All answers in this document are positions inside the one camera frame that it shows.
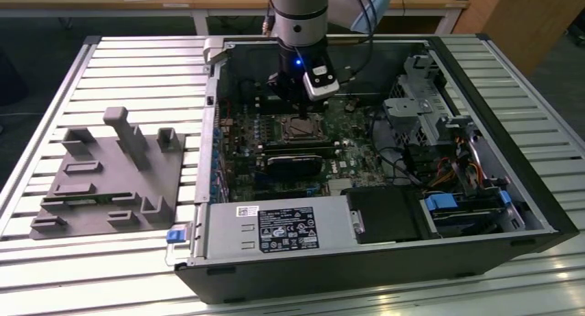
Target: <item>motherboard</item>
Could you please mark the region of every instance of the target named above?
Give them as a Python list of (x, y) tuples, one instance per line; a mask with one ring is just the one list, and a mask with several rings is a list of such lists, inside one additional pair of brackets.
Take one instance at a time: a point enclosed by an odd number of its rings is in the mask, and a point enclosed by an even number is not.
[(266, 108), (258, 99), (253, 106), (221, 103), (230, 202), (340, 195), (388, 183), (368, 137), (369, 108), (356, 97), (330, 98), (305, 117)]

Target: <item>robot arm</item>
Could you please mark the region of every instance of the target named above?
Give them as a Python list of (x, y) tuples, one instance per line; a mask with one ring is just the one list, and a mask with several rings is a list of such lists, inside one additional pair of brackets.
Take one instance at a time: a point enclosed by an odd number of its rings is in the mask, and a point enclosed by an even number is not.
[(369, 27), (373, 29), (377, 24), (372, 19), (381, 19), (389, 0), (269, 0), (269, 3), (274, 10), (280, 66), (268, 85), (281, 99), (298, 105), (302, 114), (308, 104), (326, 99), (338, 90), (326, 52), (328, 21), (370, 33)]

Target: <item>metal bracket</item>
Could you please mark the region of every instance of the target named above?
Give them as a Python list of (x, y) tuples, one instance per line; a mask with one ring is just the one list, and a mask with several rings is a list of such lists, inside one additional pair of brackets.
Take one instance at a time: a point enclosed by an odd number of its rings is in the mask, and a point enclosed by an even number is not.
[(205, 64), (216, 64), (226, 58), (222, 37), (210, 37), (202, 43), (202, 59)]

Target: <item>barcode sticker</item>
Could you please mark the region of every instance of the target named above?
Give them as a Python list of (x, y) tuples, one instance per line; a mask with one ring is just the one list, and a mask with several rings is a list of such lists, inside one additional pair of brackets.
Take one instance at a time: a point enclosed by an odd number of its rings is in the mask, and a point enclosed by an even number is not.
[(236, 207), (236, 217), (256, 217), (260, 206), (238, 206)]

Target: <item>connector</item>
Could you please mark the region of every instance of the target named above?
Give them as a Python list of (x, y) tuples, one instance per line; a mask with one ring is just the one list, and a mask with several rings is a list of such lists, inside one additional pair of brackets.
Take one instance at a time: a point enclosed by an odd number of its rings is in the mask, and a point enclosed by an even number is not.
[(272, 29), (274, 28), (276, 18), (274, 16), (265, 16), (262, 22), (262, 35), (269, 37), (272, 34)]

